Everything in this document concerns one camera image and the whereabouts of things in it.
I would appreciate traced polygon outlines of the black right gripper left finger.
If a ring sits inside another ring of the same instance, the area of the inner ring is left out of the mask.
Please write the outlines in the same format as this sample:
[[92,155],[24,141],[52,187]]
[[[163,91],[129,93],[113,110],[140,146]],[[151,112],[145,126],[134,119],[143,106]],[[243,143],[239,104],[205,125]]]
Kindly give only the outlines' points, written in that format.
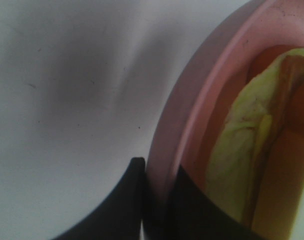
[[124,175],[106,199],[57,240],[140,239],[145,184],[145,160],[132,158]]

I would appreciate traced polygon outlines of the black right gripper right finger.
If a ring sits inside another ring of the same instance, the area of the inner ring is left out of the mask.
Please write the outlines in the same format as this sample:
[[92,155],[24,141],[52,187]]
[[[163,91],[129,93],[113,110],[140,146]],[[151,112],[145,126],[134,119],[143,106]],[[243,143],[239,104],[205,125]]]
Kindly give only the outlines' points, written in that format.
[[255,240],[257,235],[217,208],[180,167],[166,204],[157,201],[149,180],[143,195],[146,240]]

